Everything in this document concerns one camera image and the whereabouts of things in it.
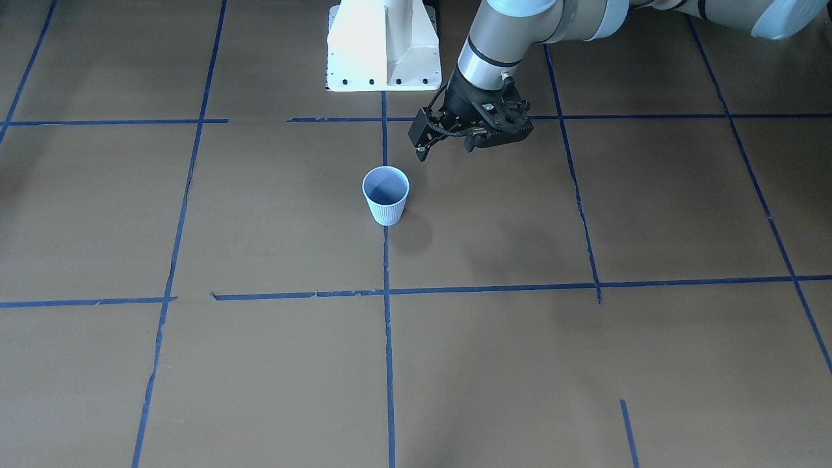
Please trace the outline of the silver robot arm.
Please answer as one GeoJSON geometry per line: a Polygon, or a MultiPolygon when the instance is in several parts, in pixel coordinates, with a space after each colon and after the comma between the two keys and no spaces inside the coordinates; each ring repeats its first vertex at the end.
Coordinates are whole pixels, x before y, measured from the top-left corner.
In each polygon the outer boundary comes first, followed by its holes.
{"type": "Polygon", "coordinates": [[[754,38],[782,40],[808,26],[826,1],[484,1],[448,82],[418,110],[408,136],[420,162],[438,142],[460,138],[467,151],[523,141],[530,103],[515,75],[533,44],[590,42],[617,32],[639,8],[684,13],[754,38]]]}

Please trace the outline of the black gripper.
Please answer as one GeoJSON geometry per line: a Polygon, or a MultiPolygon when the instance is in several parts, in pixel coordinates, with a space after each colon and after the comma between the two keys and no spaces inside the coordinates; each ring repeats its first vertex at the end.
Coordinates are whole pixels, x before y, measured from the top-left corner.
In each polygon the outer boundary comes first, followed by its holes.
{"type": "Polygon", "coordinates": [[[477,127],[479,113],[471,104],[469,92],[482,90],[499,90],[503,78],[510,74],[500,73],[496,89],[479,88],[464,77],[457,66],[445,85],[445,100],[439,110],[421,107],[414,116],[408,130],[408,137],[413,144],[419,162],[425,162],[430,149],[448,137],[461,137],[466,152],[481,148],[485,143],[484,128],[477,127]]]}

